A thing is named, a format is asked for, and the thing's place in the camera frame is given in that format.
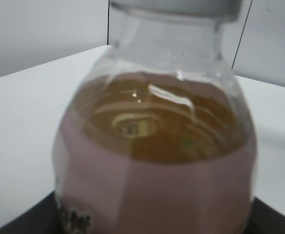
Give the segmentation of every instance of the white table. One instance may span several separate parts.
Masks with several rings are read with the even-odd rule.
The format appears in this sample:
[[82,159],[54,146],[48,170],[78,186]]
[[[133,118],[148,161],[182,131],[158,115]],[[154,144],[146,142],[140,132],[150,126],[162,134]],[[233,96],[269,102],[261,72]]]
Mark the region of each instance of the white table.
[[[107,46],[0,78],[0,226],[53,190],[51,149],[61,115]],[[238,77],[259,140],[255,194],[285,215],[285,88]]]

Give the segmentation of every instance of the white surface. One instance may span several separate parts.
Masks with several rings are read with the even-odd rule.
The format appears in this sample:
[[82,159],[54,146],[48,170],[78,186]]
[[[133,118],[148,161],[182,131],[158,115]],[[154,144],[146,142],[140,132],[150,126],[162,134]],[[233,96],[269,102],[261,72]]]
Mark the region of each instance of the white surface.
[[[243,26],[245,24],[247,12],[249,10],[251,0],[243,0],[243,5],[239,20],[235,23],[228,23],[224,28],[224,40],[222,51],[225,60],[233,64],[233,60],[241,38]],[[109,44],[115,44],[119,39],[119,35],[126,29],[127,19],[119,11],[110,8],[110,34]]]
[[108,0],[0,0],[0,77],[106,45]]
[[[61,115],[96,48],[0,78],[0,226],[53,189],[51,149]],[[255,194],[285,215],[285,88],[238,78],[259,139]]]
[[253,1],[234,71],[285,86],[285,0]]

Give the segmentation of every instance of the liquid surface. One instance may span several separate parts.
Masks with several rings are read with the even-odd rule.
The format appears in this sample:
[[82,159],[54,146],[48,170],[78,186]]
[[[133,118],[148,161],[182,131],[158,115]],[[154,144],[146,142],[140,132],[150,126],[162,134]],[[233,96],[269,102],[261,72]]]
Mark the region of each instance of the liquid surface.
[[211,84],[146,73],[88,83],[71,106],[81,132],[132,159],[185,163],[225,156],[246,140]]

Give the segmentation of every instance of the bottle neck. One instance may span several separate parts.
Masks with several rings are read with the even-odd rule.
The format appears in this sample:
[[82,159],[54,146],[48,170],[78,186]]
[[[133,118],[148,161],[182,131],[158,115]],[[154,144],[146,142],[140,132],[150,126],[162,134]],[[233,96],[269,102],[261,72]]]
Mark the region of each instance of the bottle neck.
[[126,60],[157,69],[201,68],[221,59],[222,27],[215,19],[127,14],[127,29],[116,43]]

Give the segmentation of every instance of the pink label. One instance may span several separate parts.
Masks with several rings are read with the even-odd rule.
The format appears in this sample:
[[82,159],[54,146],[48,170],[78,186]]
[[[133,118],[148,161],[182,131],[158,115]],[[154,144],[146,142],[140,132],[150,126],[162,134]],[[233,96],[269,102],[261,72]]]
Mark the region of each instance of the pink label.
[[60,134],[63,141],[55,148],[54,160],[66,169],[56,167],[57,194],[66,206],[92,214],[91,233],[239,234],[243,230],[252,199],[254,137],[217,160],[166,165],[130,160],[103,149],[82,136],[68,117]]

